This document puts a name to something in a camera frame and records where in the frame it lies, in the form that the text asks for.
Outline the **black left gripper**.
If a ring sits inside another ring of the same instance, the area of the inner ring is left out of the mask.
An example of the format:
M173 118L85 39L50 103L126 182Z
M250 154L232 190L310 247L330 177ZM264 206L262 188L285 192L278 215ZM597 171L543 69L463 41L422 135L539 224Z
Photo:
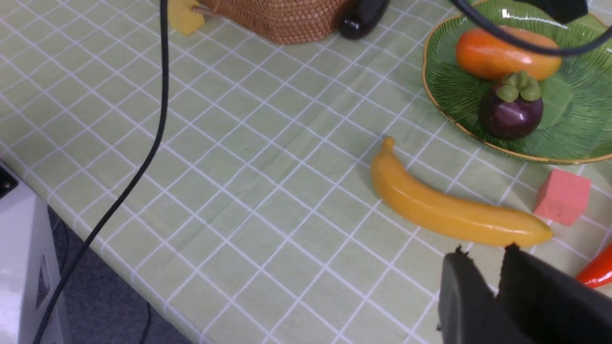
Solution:
M587 0L518 0L537 7L560 24L568 24L589 13Z

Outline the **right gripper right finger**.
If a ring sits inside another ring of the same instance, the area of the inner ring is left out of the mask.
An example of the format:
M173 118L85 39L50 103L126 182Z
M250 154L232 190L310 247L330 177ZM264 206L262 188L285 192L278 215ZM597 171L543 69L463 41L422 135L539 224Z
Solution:
M609 344L611 299L512 244L505 248L498 301L534 344Z

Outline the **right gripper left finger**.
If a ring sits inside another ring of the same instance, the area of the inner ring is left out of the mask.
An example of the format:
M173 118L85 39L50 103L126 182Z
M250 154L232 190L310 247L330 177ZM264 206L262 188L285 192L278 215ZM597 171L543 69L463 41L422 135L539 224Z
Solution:
M442 261L438 315L444 344L531 342L512 322L461 246Z

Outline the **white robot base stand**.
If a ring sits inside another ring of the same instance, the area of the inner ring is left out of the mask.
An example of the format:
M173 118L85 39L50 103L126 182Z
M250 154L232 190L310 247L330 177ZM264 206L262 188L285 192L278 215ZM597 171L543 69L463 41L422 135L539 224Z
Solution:
M32 344L60 281L48 206L1 165L0 341Z

